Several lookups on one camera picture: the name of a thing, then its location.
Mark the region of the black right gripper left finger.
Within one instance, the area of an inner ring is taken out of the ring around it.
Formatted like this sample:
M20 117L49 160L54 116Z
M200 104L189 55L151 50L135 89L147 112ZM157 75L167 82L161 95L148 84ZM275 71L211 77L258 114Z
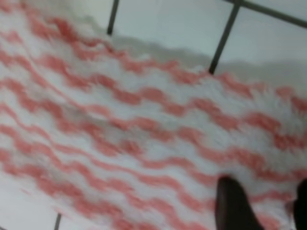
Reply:
M262 230L243 187L231 177L218 180L215 201L217 230Z

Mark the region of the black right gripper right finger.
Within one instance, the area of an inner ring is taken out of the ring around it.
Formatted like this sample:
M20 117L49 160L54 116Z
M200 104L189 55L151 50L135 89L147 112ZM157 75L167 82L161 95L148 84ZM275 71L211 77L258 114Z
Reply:
M307 230L307 180L297 188L297 199L294 203L294 220L297 230Z

